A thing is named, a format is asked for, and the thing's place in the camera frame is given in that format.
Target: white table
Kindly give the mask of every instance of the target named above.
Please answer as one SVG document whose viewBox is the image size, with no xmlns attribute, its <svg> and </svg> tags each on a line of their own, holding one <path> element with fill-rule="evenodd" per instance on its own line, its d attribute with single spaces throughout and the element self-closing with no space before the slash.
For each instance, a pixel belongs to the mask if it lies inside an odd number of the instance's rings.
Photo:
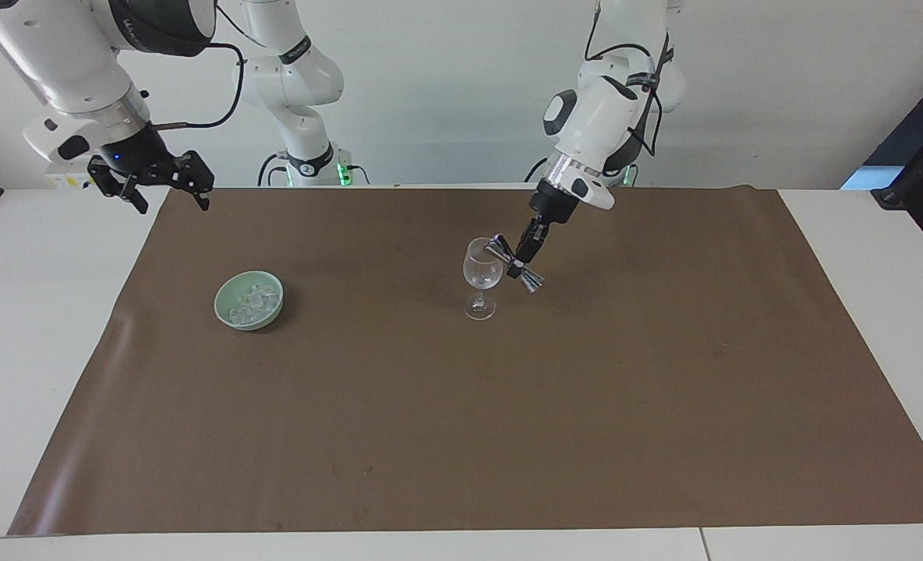
<svg viewBox="0 0 923 561">
<path fill-rule="evenodd" d="M 0 536 L 164 195 L 163 189 L 147 192 L 147 217 L 97 192 L 11 191 L 0 202 Z M 782 196 L 923 439 L 921 232 L 907 214 L 879 210 L 866 192 Z M 704 561 L 708 554 L 714 561 L 923 559 L 923 525 L 0 539 L 0 559 L 47 560 Z"/>
</svg>

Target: white wall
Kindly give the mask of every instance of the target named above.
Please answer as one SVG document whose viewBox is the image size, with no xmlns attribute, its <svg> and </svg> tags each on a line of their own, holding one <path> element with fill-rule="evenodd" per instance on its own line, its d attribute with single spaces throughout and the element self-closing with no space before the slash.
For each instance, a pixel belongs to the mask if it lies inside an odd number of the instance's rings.
<svg viewBox="0 0 923 561">
<path fill-rule="evenodd" d="M 241 15 L 237 0 L 224 8 Z M 546 156 L 540 117 L 575 84 L 591 0 L 299 0 L 316 46 L 347 76 L 322 108 L 375 182 L 512 182 Z M 217 39 L 242 42 L 225 21 Z M 610 41 L 597 36 L 596 46 Z M 689 0 L 676 36 L 689 82 L 640 184 L 836 189 L 923 95 L 923 0 Z M 233 54 L 125 53 L 156 121 L 213 120 Z M 41 187 L 20 130 L 37 102 L 0 54 L 0 184 Z M 166 132 L 219 185 L 254 182 L 280 138 L 241 104 L 213 131 Z"/>
</svg>

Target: green led light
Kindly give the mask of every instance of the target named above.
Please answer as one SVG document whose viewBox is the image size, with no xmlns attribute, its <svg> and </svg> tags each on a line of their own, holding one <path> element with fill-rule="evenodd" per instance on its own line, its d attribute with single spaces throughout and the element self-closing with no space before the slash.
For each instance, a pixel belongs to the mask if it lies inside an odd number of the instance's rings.
<svg viewBox="0 0 923 561">
<path fill-rule="evenodd" d="M 626 185 L 626 187 L 634 187 L 635 181 L 637 180 L 638 166 L 635 166 L 635 164 L 630 164 L 630 166 L 628 166 L 628 171 L 626 171 L 624 174 L 624 181 L 622 181 L 621 184 Z"/>
<path fill-rule="evenodd" d="M 351 175 L 351 170 L 348 170 L 344 164 L 337 164 L 337 175 L 340 175 L 340 184 L 344 187 L 354 182 L 354 175 Z"/>
</svg>

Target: glass base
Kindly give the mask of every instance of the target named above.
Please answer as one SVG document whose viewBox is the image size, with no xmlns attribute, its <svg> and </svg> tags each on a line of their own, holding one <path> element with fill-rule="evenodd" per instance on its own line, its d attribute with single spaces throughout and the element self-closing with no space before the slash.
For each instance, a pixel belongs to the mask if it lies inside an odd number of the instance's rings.
<svg viewBox="0 0 923 561">
<path fill-rule="evenodd" d="M 476 322 L 484 322 L 484 320 L 493 317 L 493 314 L 497 312 L 497 303 L 492 298 L 487 297 L 484 292 L 473 292 L 469 295 L 469 299 L 465 302 L 465 315 L 471 317 Z"/>
</svg>

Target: brown paper mat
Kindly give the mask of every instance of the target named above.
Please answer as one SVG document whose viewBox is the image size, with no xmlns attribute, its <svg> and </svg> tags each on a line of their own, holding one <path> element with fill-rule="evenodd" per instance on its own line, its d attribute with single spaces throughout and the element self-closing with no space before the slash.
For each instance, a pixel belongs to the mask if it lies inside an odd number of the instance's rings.
<svg viewBox="0 0 923 561">
<path fill-rule="evenodd" d="M 172 194 L 10 534 L 923 522 L 923 444 L 775 192 L 630 189 L 462 313 L 528 192 Z M 262 333 L 212 313 L 271 270 Z"/>
</svg>

